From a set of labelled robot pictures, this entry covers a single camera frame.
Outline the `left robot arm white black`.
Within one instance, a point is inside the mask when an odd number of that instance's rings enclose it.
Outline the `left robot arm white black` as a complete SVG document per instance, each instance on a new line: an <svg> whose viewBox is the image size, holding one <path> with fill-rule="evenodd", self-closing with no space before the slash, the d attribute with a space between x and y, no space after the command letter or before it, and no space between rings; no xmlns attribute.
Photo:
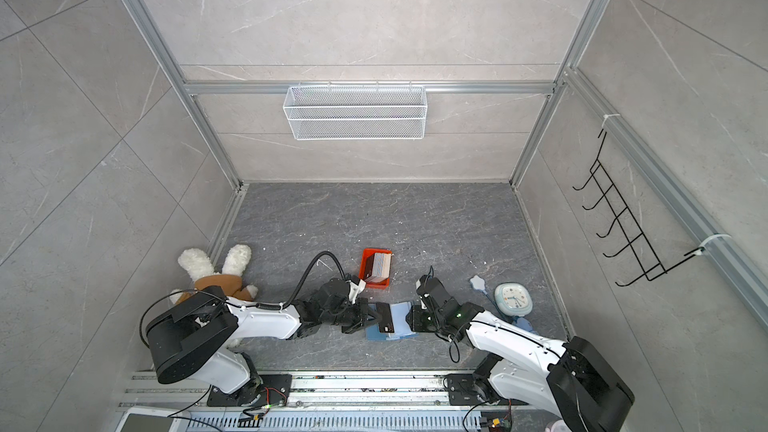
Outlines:
<svg viewBox="0 0 768 432"><path fill-rule="evenodd" d="M142 327L157 381L205 382L225 394L257 380L252 360L229 349L239 339L308 337L323 325L344 334L378 324L381 315L359 293L362 281L333 279L315 293L279 304L248 302L209 286Z"/></svg>

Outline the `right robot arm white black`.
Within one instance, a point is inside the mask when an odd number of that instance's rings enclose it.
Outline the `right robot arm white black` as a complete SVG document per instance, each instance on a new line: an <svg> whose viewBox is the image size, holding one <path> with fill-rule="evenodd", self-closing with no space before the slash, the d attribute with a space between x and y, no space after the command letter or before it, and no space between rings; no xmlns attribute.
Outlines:
<svg viewBox="0 0 768 432"><path fill-rule="evenodd" d="M487 353L472 374L472 389L483 401L525 402L557 415L572 431L622 429L635 395L586 339L564 342L525 331L480 305L459 303L434 276L421 276L416 292L413 330Z"/></svg>

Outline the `blue leather card holder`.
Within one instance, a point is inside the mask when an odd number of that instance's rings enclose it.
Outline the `blue leather card holder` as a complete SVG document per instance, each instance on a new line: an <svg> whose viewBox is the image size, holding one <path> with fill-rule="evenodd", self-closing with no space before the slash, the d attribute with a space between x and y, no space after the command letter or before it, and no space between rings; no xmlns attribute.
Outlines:
<svg viewBox="0 0 768 432"><path fill-rule="evenodd" d="M411 329L411 326L406 320L408 314L411 312L412 304L409 302L400 302L389 305L391 306L395 332L390 334L380 333L377 323L376 325L366 328L366 338L369 341L396 341L416 335L416 332ZM372 304L371 308L376 312L376 304Z"/></svg>

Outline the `red plastic tray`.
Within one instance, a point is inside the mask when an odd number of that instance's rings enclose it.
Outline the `red plastic tray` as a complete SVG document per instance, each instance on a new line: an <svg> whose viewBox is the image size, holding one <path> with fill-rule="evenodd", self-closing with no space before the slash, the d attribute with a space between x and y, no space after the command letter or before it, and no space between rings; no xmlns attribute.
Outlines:
<svg viewBox="0 0 768 432"><path fill-rule="evenodd" d="M359 278L367 288L383 290L390 284L392 252L386 249L363 250Z"/></svg>

